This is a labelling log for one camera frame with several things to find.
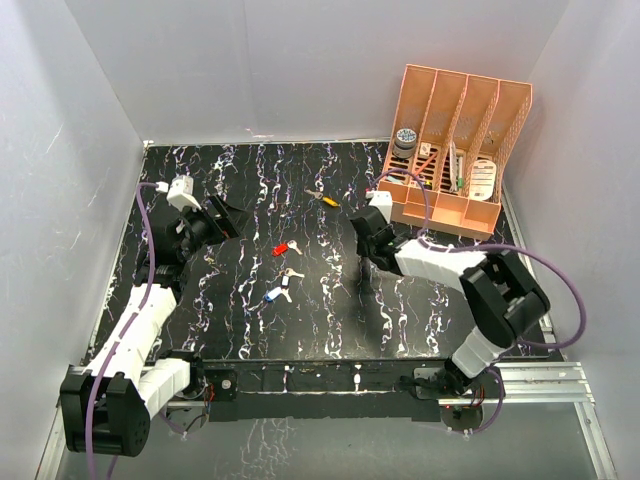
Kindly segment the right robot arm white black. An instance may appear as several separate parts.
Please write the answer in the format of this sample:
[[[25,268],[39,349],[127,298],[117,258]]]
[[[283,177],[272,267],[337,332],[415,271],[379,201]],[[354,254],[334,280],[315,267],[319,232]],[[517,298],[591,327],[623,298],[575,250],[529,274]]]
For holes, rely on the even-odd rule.
[[[471,311],[473,328],[438,371],[427,378],[400,379],[412,395],[471,395],[480,387],[481,375],[550,310],[548,297],[513,250],[497,246],[489,253],[454,253],[422,238],[396,234],[375,206],[357,211],[350,222],[360,257],[382,271],[453,288],[464,295]]]

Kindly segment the key with red tag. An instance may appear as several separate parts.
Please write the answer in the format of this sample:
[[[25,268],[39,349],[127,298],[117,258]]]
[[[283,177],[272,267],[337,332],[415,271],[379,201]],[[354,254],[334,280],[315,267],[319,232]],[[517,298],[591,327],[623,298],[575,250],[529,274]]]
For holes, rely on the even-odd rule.
[[[298,255],[302,255],[302,251],[298,247],[298,243],[297,243],[296,240],[290,240],[288,242],[281,243],[281,244],[275,246],[272,249],[272,255],[274,257],[278,257],[278,256],[284,255],[286,252],[289,252],[289,251],[294,251]]]

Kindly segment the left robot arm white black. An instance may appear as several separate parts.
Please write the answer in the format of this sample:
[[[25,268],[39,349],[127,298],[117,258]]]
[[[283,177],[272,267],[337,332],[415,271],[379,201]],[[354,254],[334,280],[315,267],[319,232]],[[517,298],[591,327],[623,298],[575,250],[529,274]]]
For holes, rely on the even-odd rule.
[[[207,376],[191,354],[171,353],[145,367],[164,323],[181,300],[189,263],[203,248],[241,236],[249,214],[208,197],[185,205],[167,225],[142,217],[148,235],[129,301],[100,352],[82,371],[68,371],[60,387],[67,448],[72,452],[135,457],[151,420],[172,397],[200,396]]]

